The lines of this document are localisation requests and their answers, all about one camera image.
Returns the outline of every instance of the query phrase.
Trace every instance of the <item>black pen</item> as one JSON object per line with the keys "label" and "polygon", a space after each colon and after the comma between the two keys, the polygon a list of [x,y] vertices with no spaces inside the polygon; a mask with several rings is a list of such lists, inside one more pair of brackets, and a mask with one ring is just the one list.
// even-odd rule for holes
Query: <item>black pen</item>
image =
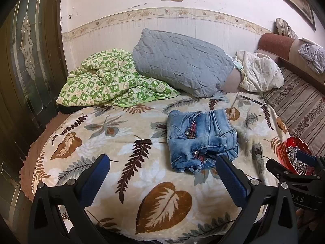
{"label": "black pen", "polygon": [[250,99],[250,98],[248,98],[248,97],[246,97],[246,96],[241,95],[241,97],[243,97],[243,98],[245,98],[245,99],[247,99],[247,100],[250,100],[250,101],[252,101],[252,102],[254,102],[254,103],[256,103],[256,104],[262,105],[262,103],[260,103],[259,101],[255,101],[255,100]]}

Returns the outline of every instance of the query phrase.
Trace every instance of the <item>floral blanket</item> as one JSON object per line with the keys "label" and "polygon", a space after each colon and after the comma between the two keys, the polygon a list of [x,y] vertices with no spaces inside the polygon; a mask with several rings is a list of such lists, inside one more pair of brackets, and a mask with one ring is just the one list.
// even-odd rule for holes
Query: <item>floral blanket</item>
{"label": "floral blanket", "polygon": [[215,168],[198,174],[176,173],[166,142],[167,116],[180,111],[225,108],[238,134],[239,156],[233,164],[249,178],[277,186],[266,170],[269,158],[284,157],[285,125],[264,100],[258,105],[228,93],[229,103],[180,95],[173,100],[121,107],[88,107],[72,114],[52,134],[35,166],[32,192],[42,181],[62,185],[77,178],[102,153],[111,169],[93,204],[90,219],[106,230],[137,240],[180,243],[189,238],[225,233],[241,208],[234,205]]}
{"label": "floral blanket", "polygon": [[56,103],[129,107],[177,95],[167,83],[138,74],[130,52],[113,48],[89,56],[71,71]]}

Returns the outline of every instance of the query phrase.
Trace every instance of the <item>white crumpled fabric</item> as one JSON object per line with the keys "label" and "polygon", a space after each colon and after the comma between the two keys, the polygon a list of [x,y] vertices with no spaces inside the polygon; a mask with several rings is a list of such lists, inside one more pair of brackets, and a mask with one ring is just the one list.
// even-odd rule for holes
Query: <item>white crumpled fabric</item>
{"label": "white crumpled fabric", "polygon": [[243,66],[240,72],[243,81],[240,87],[250,92],[266,92],[284,85],[280,68],[269,56],[261,53],[237,51],[238,62]]}

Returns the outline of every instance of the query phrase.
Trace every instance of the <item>blue gripper pad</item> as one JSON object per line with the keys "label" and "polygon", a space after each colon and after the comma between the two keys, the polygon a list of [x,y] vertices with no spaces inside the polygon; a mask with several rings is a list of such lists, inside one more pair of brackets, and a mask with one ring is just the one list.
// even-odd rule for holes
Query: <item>blue gripper pad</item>
{"label": "blue gripper pad", "polygon": [[216,170],[235,205],[244,208],[247,205],[247,190],[221,156],[216,159]]}
{"label": "blue gripper pad", "polygon": [[104,182],[109,172],[110,165],[111,163],[109,157],[105,154],[101,154],[93,163],[92,167],[84,171],[92,172],[90,173],[88,179],[84,182],[83,186],[78,190],[78,201],[83,208],[90,206],[93,203],[102,183]]}
{"label": "blue gripper pad", "polygon": [[311,167],[315,167],[317,164],[315,156],[309,155],[301,150],[297,151],[296,158]]}

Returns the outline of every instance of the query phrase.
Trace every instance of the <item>striped cushion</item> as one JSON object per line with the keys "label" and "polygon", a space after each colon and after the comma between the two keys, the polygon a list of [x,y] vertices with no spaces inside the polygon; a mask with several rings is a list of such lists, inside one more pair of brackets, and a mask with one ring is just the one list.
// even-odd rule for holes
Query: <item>striped cushion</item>
{"label": "striped cushion", "polygon": [[282,18],[277,18],[276,25],[277,25],[277,31],[279,32],[279,35],[293,38],[293,39],[299,39],[296,33],[288,25],[288,23]]}
{"label": "striped cushion", "polygon": [[291,71],[281,68],[285,84],[263,94],[288,128],[316,156],[325,156],[325,96]]}

